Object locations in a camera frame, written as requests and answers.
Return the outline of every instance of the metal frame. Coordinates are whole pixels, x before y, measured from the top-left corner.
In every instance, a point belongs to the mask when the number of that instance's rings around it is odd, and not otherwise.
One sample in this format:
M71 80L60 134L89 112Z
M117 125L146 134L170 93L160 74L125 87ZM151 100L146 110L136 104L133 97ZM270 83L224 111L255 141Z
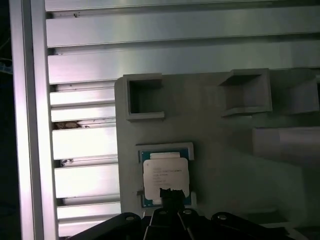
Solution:
M29 0L10 0L21 237L44 239Z
M23 240L58 238L43 0L10 0Z
M59 235L48 75L46 10L44 0L30 1L37 113L36 120L43 211L43 236L45 240L54 240L57 239Z

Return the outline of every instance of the metal surface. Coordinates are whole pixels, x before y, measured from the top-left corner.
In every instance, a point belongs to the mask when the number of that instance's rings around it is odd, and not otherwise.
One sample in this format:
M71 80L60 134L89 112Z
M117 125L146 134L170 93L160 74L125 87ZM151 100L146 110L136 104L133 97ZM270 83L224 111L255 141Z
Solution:
M84 197L69 197L63 199L62 206L75 206L75 205L95 205L106 203L119 203L120 194L113 195L99 195L99 196L84 196Z
M226 220L226 219L227 219L227 216L226 216L226 215L219 215L219 216L218 216L218 219L220 219L220 220Z
M237 0L237 2L280 2L283 0ZM185 4L210 4L210 3L234 3L235 0L108 0L108 1L86 1L86 0L46 0L47 11L61 11L70 9L100 9L100 8L127 8L143 6L166 6Z
M117 79L125 74L194 74L232 69L320 66L320 41L138 48L48 57L51 84Z
M43 0L31 0L31 16L43 233L45 240L55 240L58 238L57 201L50 119L46 11Z
M48 19L47 44L52 48L314 33L320 32L319 11L319 6L306 6Z
M96 227L72 236L70 240L95 240L95 239L132 239L139 240L141 235L141 218L131 212L121 213Z
M107 89L50 93L50 103L52 107L108 104L114 102L115 90L113 87Z
M117 154L116 127L55 130L52 141L55 160Z
M59 236L69 237L81 233L82 231L92 228L111 217L86 218L86 219L68 219L59 221Z
M63 165L65 168L68 167L84 167L84 166L95 166L104 164L117 164L117 155L109 156L94 156L94 157L78 157L73 158L72 161L66 161Z
M43 239L31 6L10 0L21 239Z
M73 84L59 84L56 85L56 91L57 92L70 92L70 91L84 91L82 92L85 96L87 96L86 93L89 93L89 91L92 90L107 90L107 89L114 89L115 87L115 81L114 80L107 80L107 81L87 81L87 82L77 82L77 83L73 83Z
M103 119L116 116L115 104L57 107L51 110L52 122L82 119Z
M134 220L135 218L133 217L133 216L128 216L125 220L127 220L127 221L132 221L132 220Z
M56 168L54 173L60 199L119 194L117 164Z
M184 213L184 214L191 214L192 211L191 211L190 209L186 209L186 210L183 211L183 213Z
M120 202L76 205L76 206L60 206L57 208L58 220L72 218L101 218L111 217L121 213Z

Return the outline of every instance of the dark background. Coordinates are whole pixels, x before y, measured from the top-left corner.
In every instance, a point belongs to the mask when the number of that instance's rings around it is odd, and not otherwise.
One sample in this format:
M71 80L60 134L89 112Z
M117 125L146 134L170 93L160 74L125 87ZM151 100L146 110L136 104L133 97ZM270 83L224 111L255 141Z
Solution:
M0 66L10 67L11 59L9 1L0 0ZM13 75L0 71L1 240L21 239L18 186Z

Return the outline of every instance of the screw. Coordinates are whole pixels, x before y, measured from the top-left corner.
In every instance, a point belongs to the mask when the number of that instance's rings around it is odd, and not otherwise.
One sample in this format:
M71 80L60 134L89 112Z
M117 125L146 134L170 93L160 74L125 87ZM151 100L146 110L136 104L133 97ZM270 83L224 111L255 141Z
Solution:
M192 211L190 209L186 209L183 211L183 213L189 215L189 214L192 214Z
M218 216L218 219L220 219L220 220L227 220L227 216L221 214L221 215Z

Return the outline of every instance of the empty square compartment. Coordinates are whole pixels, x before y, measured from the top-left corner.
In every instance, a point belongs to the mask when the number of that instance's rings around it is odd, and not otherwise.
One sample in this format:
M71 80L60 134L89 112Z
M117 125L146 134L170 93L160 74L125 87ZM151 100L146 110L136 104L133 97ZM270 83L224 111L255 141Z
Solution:
M227 73L219 86L224 89L222 117L271 112L269 69L237 69Z
M161 74L125 75L126 119L129 122L164 119L157 104L157 91L162 87Z
M318 112L320 110L320 79L315 78L286 89L282 112L288 115Z

